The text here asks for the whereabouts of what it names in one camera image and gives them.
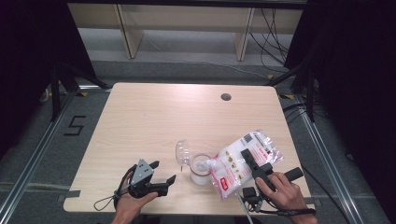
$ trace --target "gray carpet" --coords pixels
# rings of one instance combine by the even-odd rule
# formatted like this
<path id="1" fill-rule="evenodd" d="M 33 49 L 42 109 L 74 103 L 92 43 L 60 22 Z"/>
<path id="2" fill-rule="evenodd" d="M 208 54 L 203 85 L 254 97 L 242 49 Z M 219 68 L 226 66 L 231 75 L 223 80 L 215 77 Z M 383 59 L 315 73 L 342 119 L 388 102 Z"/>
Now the gray carpet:
<path id="1" fill-rule="evenodd" d="M 92 62 L 97 76 L 108 84 L 119 81 L 159 82 L 159 83 L 201 83 L 231 85 L 262 85 L 268 75 L 279 76 L 281 73 L 269 71 L 262 66 L 238 66 L 234 68 L 213 64 L 196 63 L 112 63 Z M 81 84 L 89 84 L 83 79 Z M 290 93 L 292 78 L 277 85 L 278 93 Z M 28 189 L 13 213 L 9 223 L 109 223 L 112 214 L 102 213 L 67 213 L 63 210 L 62 196 L 70 187 L 74 175 L 90 142 L 92 132 L 109 93 L 89 91 L 85 97 L 74 96 L 66 108 L 60 126 L 52 139 L 49 148 L 38 166 Z M 283 107 L 296 102 L 290 99 L 280 100 Z M 326 117 L 324 108 L 315 105 L 316 125 L 332 154 L 340 174 L 352 193 L 366 223 L 389 223 L 378 205 L 370 188 L 364 181 L 359 168 L 345 157 L 346 149 Z M 0 162 L 0 199 L 7 196 L 7 191 L 14 183 L 30 155 L 35 150 L 40 136 L 50 124 L 51 102 L 40 106 L 30 123 L 26 126 L 20 142 L 12 148 Z M 332 183 L 318 156 L 315 145 L 306 130 L 300 111 L 287 111 L 285 116 L 289 123 L 291 136 L 299 158 L 324 188 L 339 203 Z M 76 133 L 68 125 L 74 116 L 85 116 L 75 119 L 74 124 L 83 125 L 80 135 L 65 136 L 65 133 Z M 324 193 L 323 189 L 309 175 L 306 175 L 311 194 L 317 201 L 320 223 L 346 223 L 341 213 Z M 289 223 L 283 217 L 261 217 L 263 223 Z"/>

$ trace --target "white plastic package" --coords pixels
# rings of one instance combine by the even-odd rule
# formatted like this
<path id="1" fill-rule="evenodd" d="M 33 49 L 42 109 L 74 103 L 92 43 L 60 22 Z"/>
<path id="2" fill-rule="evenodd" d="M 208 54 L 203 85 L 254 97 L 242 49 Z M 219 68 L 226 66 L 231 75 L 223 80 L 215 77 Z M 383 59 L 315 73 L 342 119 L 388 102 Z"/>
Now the white plastic package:
<path id="1" fill-rule="evenodd" d="M 221 199 L 226 199 L 245 185 L 251 178 L 251 171 L 242 157 L 241 151 L 249 149 L 259 166 L 274 164 L 283 159 L 273 141 L 262 131 L 248 133 L 236 140 L 207 163 Z"/>

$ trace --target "wooden table top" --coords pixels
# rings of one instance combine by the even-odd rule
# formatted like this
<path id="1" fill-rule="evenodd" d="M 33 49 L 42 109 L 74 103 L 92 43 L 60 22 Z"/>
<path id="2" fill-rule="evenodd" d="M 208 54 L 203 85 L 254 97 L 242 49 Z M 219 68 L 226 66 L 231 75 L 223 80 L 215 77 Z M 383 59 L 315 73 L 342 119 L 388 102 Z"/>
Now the wooden table top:
<path id="1" fill-rule="evenodd" d="M 224 93 L 231 95 L 231 100 L 222 100 Z M 194 184 L 190 169 L 180 171 L 175 147 L 177 141 L 187 139 L 192 154 L 215 156 L 258 129 L 284 156 L 274 165 L 274 171 L 287 172 L 300 166 L 272 87 L 118 83 L 107 99 L 71 186 L 70 191 L 80 190 L 80 195 L 67 198 L 64 209 L 95 212 L 93 204 L 111 196 L 125 172 L 144 159 L 147 163 L 160 161 L 151 183 L 162 183 L 172 175 L 177 178 L 168 195 L 146 204 L 143 214 L 244 215 L 235 196 L 221 200 L 212 185 Z M 304 177 L 294 183 L 306 198 L 311 197 Z M 252 186 L 253 180 L 245 185 Z M 273 210 L 268 204 L 263 209 Z M 112 203 L 103 210 L 114 211 Z"/>

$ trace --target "hand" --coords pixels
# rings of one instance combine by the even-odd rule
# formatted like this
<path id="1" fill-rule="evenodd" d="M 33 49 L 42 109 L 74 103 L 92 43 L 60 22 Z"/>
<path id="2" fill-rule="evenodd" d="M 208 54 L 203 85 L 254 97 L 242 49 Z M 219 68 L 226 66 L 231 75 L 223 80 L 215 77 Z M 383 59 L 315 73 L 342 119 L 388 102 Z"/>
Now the hand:
<path id="1" fill-rule="evenodd" d="M 128 179 L 132 177 L 133 172 L 127 175 L 123 186 L 128 185 Z M 131 223 L 139 214 L 142 207 L 154 200 L 158 196 L 157 192 L 151 192 L 143 198 L 136 199 L 127 192 L 127 189 L 121 192 L 119 202 L 117 203 L 116 215 L 111 223 L 124 224 Z"/>
<path id="2" fill-rule="evenodd" d="M 279 209 L 296 210 L 307 209 L 305 199 L 300 191 L 300 187 L 296 184 L 290 183 L 284 174 L 274 172 L 269 175 L 271 183 L 276 187 L 276 192 L 273 192 L 267 184 L 259 177 L 256 178 L 257 186 L 260 188 L 274 205 Z M 318 223 L 314 215 L 298 215 L 289 217 L 292 223 Z"/>

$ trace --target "red logo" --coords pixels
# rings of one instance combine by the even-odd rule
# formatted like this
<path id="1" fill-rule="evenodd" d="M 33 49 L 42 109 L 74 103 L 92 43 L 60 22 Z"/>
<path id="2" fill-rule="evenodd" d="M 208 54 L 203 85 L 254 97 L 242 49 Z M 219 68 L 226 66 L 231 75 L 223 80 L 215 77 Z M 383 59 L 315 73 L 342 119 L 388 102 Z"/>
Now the red logo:
<path id="1" fill-rule="evenodd" d="M 221 180 L 221 186 L 223 187 L 224 190 L 228 189 L 228 184 L 227 184 L 227 180 L 225 180 L 225 178 L 223 177 Z"/>

